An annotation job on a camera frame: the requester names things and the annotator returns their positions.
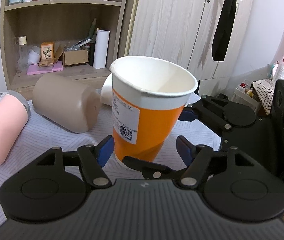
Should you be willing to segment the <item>white floral paper cup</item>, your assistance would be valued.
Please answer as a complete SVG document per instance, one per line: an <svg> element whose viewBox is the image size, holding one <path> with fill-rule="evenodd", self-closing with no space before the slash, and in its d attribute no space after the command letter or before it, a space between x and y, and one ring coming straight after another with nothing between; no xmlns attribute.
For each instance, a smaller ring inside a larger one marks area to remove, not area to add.
<svg viewBox="0 0 284 240"><path fill-rule="evenodd" d="M101 89L101 103L112 106L113 101L113 74L109 74Z"/></svg>

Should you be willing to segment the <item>small cardboard box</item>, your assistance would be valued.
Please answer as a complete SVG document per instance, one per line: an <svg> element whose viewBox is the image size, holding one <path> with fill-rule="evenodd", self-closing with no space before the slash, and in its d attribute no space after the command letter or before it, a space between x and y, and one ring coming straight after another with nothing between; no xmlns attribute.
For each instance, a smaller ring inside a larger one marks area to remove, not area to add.
<svg viewBox="0 0 284 240"><path fill-rule="evenodd" d="M62 61L64 67L77 66L89 62L87 50L65 51L62 46L56 49L54 58L57 61Z"/></svg>

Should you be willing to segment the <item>orange paper cup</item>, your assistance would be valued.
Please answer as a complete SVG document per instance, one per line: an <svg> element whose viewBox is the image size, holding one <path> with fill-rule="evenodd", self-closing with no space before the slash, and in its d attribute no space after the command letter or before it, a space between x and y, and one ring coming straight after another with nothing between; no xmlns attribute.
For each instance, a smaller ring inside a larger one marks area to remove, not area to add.
<svg viewBox="0 0 284 240"><path fill-rule="evenodd" d="M147 56L118 58L110 71L115 156L154 161L198 81L175 63Z"/></svg>

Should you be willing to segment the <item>wooden bookshelf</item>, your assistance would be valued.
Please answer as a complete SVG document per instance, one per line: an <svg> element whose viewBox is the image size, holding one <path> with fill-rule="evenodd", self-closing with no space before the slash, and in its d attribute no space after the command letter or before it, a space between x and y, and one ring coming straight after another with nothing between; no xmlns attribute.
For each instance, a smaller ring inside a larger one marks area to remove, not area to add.
<svg viewBox="0 0 284 240"><path fill-rule="evenodd" d="M27 46L54 42L66 46L89 34L92 22L110 31L107 66L128 51L137 0L36 0L9 4L1 1L0 48L7 88L31 99L38 75L17 72L17 39L26 36Z"/></svg>

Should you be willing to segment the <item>pink flat box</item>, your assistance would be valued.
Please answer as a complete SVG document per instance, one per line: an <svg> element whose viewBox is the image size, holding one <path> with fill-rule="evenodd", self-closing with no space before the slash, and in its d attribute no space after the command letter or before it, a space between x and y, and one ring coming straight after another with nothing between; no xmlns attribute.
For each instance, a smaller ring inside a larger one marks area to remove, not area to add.
<svg viewBox="0 0 284 240"><path fill-rule="evenodd" d="M26 75L30 76L30 75L60 72L63 71L63 69L64 67L62 61L58 61L53 66L48 66L48 67L40 67L39 64L31 64L28 67Z"/></svg>

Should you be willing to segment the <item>pink tumbler cup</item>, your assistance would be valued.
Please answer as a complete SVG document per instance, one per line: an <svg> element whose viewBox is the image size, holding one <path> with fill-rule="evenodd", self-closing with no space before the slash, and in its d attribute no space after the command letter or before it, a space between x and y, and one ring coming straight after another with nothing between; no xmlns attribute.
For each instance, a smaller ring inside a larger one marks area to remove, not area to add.
<svg viewBox="0 0 284 240"><path fill-rule="evenodd" d="M10 91L0 100L0 165L6 160L30 115L30 106L21 94Z"/></svg>

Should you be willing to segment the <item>light grey patterned tablecloth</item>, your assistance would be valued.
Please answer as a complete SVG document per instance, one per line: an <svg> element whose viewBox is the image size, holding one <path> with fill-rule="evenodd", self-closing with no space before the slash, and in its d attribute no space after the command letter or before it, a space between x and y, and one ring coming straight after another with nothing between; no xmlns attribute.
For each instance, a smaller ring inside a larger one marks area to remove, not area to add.
<svg viewBox="0 0 284 240"><path fill-rule="evenodd" d="M84 145L97 145L107 135L113 133L111 107L100 108L96 125L85 133L72 133L51 122L31 109L31 116L15 141L5 162L0 165L0 186L11 176L34 159L53 148L63 152L73 152ZM176 138L182 135L194 145L204 144L218 150L221 139L200 121L177 121L171 133L154 159L155 163L166 165L174 170L185 167L176 150ZM6 221L0 205L0 225Z"/></svg>

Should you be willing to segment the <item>floral wooden box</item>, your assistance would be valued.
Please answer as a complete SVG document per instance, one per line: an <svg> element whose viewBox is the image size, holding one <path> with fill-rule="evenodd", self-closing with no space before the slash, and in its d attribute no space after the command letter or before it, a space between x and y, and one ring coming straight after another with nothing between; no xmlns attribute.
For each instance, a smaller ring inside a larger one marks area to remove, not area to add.
<svg viewBox="0 0 284 240"><path fill-rule="evenodd" d="M54 43L43 42L40 46L39 67L48 67L54 64Z"/></svg>

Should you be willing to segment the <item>wooden wardrobe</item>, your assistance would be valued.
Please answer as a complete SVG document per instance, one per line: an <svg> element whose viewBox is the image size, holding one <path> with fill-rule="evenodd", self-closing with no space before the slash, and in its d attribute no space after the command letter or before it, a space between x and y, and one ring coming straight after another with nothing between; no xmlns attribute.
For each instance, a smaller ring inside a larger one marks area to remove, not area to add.
<svg viewBox="0 0 284 240"><path fill-rule="evenodd" d="M199 81L199 94L224 93L245 36L253 0L237 0L226 57L211 47L224 0L127 0L119 56L143 55L176 63Z"/></svg>

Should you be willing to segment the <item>white paper roll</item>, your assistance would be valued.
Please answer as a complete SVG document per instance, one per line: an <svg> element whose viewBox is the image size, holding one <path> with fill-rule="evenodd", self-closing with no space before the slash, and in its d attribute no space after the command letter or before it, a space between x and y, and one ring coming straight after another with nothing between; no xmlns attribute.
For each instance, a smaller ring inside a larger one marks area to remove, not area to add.
<svg viewBox="0 0 284 240"><path fill-rule="evenodd" d="M102 69L106 66L110 31L98 30L96 36L94 65L95 69Z"/></svg>

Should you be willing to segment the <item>white small cup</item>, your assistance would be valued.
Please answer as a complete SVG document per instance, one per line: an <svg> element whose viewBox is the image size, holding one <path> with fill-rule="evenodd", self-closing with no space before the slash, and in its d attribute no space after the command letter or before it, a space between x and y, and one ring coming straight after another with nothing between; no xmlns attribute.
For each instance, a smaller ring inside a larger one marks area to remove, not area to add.
<svg viewBox="0 0 284 240"><path fill-rule="evenodd" d="M41 59L41 48L33 46L28 53L28 64L38 64Z"/></svg>

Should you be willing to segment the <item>white storage basket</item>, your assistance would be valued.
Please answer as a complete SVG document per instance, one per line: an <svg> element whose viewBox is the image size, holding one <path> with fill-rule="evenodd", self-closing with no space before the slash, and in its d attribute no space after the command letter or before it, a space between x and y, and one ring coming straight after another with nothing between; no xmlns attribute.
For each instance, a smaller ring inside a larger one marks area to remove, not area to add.
<svg viewBox="0 0 284 240"><path fill-rule="evenodd" d="M235 88L232 100L249 106L255 113L263 107L266 115L269 115L274 90L275 85L269 79L253 81L250 86L241 83Z"/></svg>

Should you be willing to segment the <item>clear bottle beige cap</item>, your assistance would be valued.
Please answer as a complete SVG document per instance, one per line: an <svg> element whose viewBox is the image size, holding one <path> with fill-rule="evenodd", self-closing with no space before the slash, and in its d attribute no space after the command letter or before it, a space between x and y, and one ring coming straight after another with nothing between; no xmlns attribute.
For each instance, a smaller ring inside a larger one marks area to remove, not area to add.
<svg viewBox="0 0 284 240"><path fill-rule="evenodd" d="M17 73L21 73L28 67L28 49L27 36L20 36L17 38L18 45L18 60L16 65Z"/></svg>

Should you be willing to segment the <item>taupe tumbler cup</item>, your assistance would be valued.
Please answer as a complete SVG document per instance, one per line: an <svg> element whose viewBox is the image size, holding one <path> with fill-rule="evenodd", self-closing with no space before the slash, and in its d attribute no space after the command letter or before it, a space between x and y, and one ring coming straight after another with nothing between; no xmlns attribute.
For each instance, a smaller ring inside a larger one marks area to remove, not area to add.
<svg viewBox="0 0 284 240"><path fill-rule="evenodd" d="M84 133L97 123L101 98L90 86L45 74L33 88L32 103L37 113L74 133Z"/></svg>

